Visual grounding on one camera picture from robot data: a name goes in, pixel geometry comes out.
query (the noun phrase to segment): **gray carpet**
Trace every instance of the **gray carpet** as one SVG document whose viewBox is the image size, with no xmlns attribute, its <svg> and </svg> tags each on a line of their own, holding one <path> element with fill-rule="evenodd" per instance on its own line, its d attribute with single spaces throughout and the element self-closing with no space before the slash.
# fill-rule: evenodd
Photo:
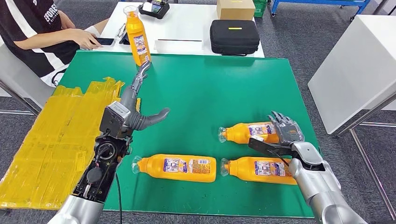
<svg viewBox="0 0 396 224">
<path fill-rule="evenodd" d="M 56 0 L 59 9 L 66 12 L 77 27 L 86 28 L 111 15 L 115 0 Z M 183 4 L 215 4 L 215 0 L 180 0 Z M 371 14 L 376 7 L 370 2 L 365 14 Z M 304 99 L 308 114 L 315 129 L 324 158 L 330 163 L 342 186 L 350 206 L 369 223 L 390 220 L 384 203 L 370 174 L 359 155 L 352 136 L 348 133 L 339 139 L 328 135 L 309 92 L 307 83 L 350 24 L 349 17 L 357 7 L 280 3 L 277 16 L 272 18 L 267 8 L 264 17 L 257 19 L 264 54 L 266 57 L 288 58 L 296 81 Z M 0 109 L 18 105 L 8 98 L 0 98 Z M 395 122 L 396 112 L 379 112 L 372 121 Z M 33 124 L 33 117 L 0 115 L 0 175 L 7 170 L 13 155 L 18 150 L 24 136 Z M 366 148 L 377 174 L 387 190 L 388 196 L 396 206 L 396 177 L 393 170 L 396 163 L 395 130 L 391 128 L 358 127 L 356 132 Z M 28 224 L 45 223 L 54 211 L 12 210 L 0 217 L 0 223 Z M 124 212 L 124 223 L 290 223 L 311 224 L 310 219 L 284 219 L 259 217 L 214 217 L 189 216 L 158 213 Z M 100 223 L 118 223 L 118 212 L 104 212 Z"/>
</svg>

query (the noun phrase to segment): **green tabletop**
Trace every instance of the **green tabletop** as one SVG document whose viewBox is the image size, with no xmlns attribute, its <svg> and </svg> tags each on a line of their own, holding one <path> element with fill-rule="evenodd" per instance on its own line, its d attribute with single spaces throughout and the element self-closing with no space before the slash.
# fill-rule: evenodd
<svg viewBox="0 0 396 224">
<path fill-rule="evenodd" d="M 130 54 L 79 51 L 60 84 L 85 91 L 91 81 L 110 76 L 129 85 L 136 72 Z M 123 210 L 313 217 L 297 185 L 246 182 L 235 176 L 222 177 L 219 171 L 223 157 L 234 160 L 261 155 L 247 145 L 220 143 L 218 127 L 268 121 L 266 115 L 271 110 L 296 120 L 306 141 L 318 147 L 288 60 L 152 55 L 152 67 L 139 97 L 142 114 L 151 115 L 164 107 L 169 107 L 170 113 L 163 122 L 133 134 L 133 152 L 117 170 Z M 154 154 L 214 157 L 216 181 L 175 181 L 132 173 L 131 162 L 136 155 Z M 116 184 L 105 209 L 119 209 Z"/>
</svg>

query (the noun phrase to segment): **smartphone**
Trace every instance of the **smartphone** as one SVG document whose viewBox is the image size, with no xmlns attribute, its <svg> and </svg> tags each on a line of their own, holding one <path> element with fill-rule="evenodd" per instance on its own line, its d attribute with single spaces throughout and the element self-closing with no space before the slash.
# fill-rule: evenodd
<svg viewBox="0 0 396 224">
<path fill-rule="evenodd" d="M 114 44 L 113 38 L 95 38 L 103 47 L 111 47 Z"/>
</svg>

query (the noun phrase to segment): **striped shirt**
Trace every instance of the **striped shirt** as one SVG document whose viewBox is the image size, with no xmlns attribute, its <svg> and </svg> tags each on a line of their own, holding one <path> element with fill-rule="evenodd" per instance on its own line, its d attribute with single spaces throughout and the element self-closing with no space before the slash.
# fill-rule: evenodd
<svg viewBox="0 0 396 224">
<path fill-rule="evenodd" d="M 50 86 L 58 71 L 67 68 L 79 46 L 73 41 L 41 49 L 23 50 L 14 41 L 61 30 L 53 0 L 0 0 L 0 35 L 10 51 Z"/>
</svg>

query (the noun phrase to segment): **orange bottle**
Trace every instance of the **orange bottle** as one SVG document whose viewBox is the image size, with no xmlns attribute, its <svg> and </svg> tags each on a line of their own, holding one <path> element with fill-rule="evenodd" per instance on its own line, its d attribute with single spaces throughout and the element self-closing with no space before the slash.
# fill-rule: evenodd
<svg viewBox="0 0 396 224">
<path fill-rule="evenodd" d="M 279 158 L 242 157 L 234 161 L 223 158 L 220 168 L 222 176 L 230 174 L 244 181 L 297 184 L 289 167 Z"/>
<path fill-rule="evenodd" d="M 136 11 L 127 13 L 126 26 L 135 63 L 138 66 L 141 66 L 141 64 L 145 63 L 146 61 L 151 61 L 146 32 L 144 31 L 143 23 L 139 19 Z"/>
<path fill-rule="evenodd" d="M 135 156 L 133 173 L 147 173 L 155 178 L 194 182 L 213 182 L 216 179 L 216 159 L 195 155 L 156 154 L 148 158 Z"/>
<path fill-rule="evenodd" d="M 248 144 L 251 136 L 260 136 L 264 142 L 278 143 L 279 138 L 276 134 L 275 126 L 272 122 L 239 123 L 229 128 L 219 128 L 219 141 L 233 141 L 239 144 Z"/>
</svg>

